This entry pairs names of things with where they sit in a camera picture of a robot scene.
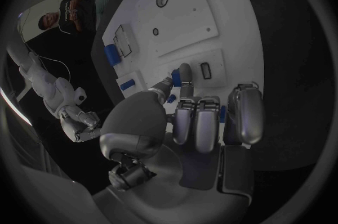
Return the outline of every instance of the wire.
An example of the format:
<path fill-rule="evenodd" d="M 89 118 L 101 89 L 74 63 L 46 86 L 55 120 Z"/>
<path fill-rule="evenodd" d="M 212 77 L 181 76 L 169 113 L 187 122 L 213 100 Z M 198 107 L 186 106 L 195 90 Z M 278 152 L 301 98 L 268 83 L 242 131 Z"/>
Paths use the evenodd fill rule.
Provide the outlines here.
<path fill-rule="evenodd" d="M 47 72 L 49 72 L 49 71 L 48 71 L 48 69 L 46 68 L 46 66 L 45 66 L 45 64 L 43 63 L 43 61 L 41 60 L 41 58 L 44 58 L 44 59 L 47 59 L 47 60 L 51 60 L 51 61 L 55 61 L 55 62 L 60 62 L 61 64 L 63 64 L 63 65 L 67 68 L 68 75 L 69 75 L 68 82 L 70 82 L 70 78 L 71 78 L 70 70 L 69 70 L 69 68 L 67 67 L 67 65 L 66 65 L 64 62 L 59 61 L 59 60 L 54 60 L 54 59 L 51 59 L 51 58 L 48 58 L 48 57 L 40 56 L 40 55 L 37 54 L 33 49 L 31 49 L 31 47 L 29 47 L 29 45 L 26 43 L 26 41 L 25 41 L 25 39 L 24 39 L 24 35 L 23 35 L 23 30 L 24 30 L 24 26 L 25 26 L 25 23 L 26 23 L 26 21 L 27 21 L 27 18 L 28 18 L 28 16 L 29 16 L 29 13 L 30 13 L 30 8 L 29 8 L 27 17 L 26 17 L 26 19 L 25 19 L 25 21 L 24 21 L 24 24 L 23 24 L 22 28 L 21 28 L 21 18 L 19 19 L 20 36 L 21 36 L 23 42 L 25 43 L 25 45 L 28 47 L 28 49 L 29 49 L 30 51 L 32 51 L 36 56 L 38 56 L 40 62 L 42 63 L 43 67 L 46 69 Z"/>

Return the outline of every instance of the man's hair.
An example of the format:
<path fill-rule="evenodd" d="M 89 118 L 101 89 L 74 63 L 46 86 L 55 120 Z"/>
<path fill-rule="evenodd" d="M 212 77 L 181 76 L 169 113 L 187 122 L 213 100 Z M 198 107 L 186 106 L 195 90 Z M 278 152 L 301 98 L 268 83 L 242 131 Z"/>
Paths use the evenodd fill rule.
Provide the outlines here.
<path fill-rule="evenodd" d="M 43 15 L 40 19 L 39 19 L 39 23 L 38 26 L 41 30 L 46 30 L 47 28 L 45 28 L 45 25 L 43 24 L 43 18 L 45 15 Z"/>

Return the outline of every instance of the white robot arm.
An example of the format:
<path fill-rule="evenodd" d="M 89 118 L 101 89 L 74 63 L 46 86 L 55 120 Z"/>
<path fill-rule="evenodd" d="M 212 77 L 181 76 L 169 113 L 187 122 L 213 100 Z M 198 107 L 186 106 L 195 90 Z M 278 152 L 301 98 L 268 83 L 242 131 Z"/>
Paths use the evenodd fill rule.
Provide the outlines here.
<path fill-rule="evenodd" d="M 74 90 L 64 78 L 56 78 L 43 67 L 38 56 L 29 52 L 22 41 L 14 39 L 7 51 L 19 66 L 21 75 L 32 83 L 38 96 L 43 98 L 47 110 L 57 119 L 73 142 L 83 142 L 101 135 L 100 119 L 96 113 L 83 112 L 80 105 L 86 98 L 83 88 Z"/>

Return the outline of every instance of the black t-shirt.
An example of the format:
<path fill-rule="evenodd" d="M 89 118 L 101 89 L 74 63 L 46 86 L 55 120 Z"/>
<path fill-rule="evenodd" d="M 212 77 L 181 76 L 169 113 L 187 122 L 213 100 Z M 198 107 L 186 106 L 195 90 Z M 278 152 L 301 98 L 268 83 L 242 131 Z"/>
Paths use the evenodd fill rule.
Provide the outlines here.
<path fill-rule="evenodd" d="M 60 3 L 59 28 L 62 32 L 77 35 L 75 23 L 69 20 L 71 0 L 62 0 Z M 80 20 L 82 30 L 96 31 L 95 0 L 81 0 L 76 6 L 76 14 Z"/>

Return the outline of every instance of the white board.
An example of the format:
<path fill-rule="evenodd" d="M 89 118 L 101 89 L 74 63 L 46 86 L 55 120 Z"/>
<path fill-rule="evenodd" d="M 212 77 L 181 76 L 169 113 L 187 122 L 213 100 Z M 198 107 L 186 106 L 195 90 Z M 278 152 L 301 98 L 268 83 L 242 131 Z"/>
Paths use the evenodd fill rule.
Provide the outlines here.
<path fill-rule="evenodd" d="M 155 43 L 157 56 L 219 34 L 207 0 L 167 0 L 163 7 L 157 0 L 139 0 L 135 7 L 141 33 Z"/>
<path fill-rule="evenodd" d="M 135 85 L 129 87 L 126 90 L 121 90 L 121 92 L 123 93 L 124 97 L 130 97 L 132 96 L 134 93 L 138 93 L 144 90 L 147 90 L 147 87 L 145 85 L 145 82 L 143 80 L 143 77 L 141 75 L 141 73 L 137 70 L 135 72 L 129 73 L 121 78 L 118 78 L 116 80 L 118 86 L 120 87 L 121 84 L 124 84 L 125 82 L 129 81 L 130 79 L 133 79 L 135 81 Z"/>
<path fill-rule="evenodd" d="M 195 88 L 226 86 L 226 72 L 224 67 L 225 64 L 223 60 L 222 50 L 220 48 L 210 52 L 204 52 L 173 62 L 169 62 L 165 65 L 161 65 L 158 68 L 159 76 L 164 77 L 167 73 L 171 73 L 174 69 L 178 69 L 180 65 L 184 62 L 189 64 L 192 69 Z M 201 64 L 204 62 L 207 62 L 210 66 L 211 79 L 203 78 Z"/>

